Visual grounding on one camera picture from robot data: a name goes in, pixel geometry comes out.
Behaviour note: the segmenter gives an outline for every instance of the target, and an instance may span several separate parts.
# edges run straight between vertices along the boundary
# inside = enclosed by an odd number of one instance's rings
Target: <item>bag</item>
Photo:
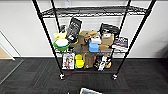
[[[81,24],[82,24],[82,21],[72,17],[69,24],[69,28],[67,30],[67,35],[66,35],[66,39],[70,43],[75,43],[77,41],[80,29],[81,29]]]
[[[116,26],[102,23],[99,32],[101,35],[103,35],[103,33],[111,33],[114,34],[115,37],[119,37],[120,29]]]

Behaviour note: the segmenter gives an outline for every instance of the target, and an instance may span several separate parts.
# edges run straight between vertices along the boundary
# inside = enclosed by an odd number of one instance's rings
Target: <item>cardboard box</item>
[[[101,50],[108,49],[108,48],[109,48],[109,46],[106,44],[99,44],[99,49],[101,49]]]
[[[102,44],[111,46],[114,41],[114,34],[104,33],[102,36]]]

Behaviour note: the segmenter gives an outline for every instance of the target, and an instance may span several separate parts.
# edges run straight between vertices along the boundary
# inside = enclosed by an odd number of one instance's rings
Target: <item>black floor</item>
[[[2,81],[18,64],[22,62],[22,58],[0,59],[0,81]]]
[[[167,59],[127,59],[117,80],[102,73],[65,75],[59,79],[55,59],[26,58],[0,85],[0,94],[79,94],[82,87],[105,94],[168,94]]]

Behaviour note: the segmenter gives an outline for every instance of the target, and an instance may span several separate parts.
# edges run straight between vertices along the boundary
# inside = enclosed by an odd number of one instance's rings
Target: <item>wire shelf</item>
[[[98,17],[98,16],[122,16],[126,11],[126,6],[106,6],[106,7],[72,7],[56,8],[58,17]],[[145,15],[146,9],[129,6],[128,15]],[[54,18],[53,9],[42,12],[43,18]]]

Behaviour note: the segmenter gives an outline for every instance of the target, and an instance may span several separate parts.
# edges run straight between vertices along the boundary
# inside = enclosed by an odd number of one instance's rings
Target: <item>green container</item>
[[[65,51],[66,49],[68,49],[69,45],[70,45],[70,43],[67,43],[66,45],[58,46],[58,45],[56,44],[56,42],[53,43],[53,46],[54,46],[56,49],[58,49],[59,51]]]

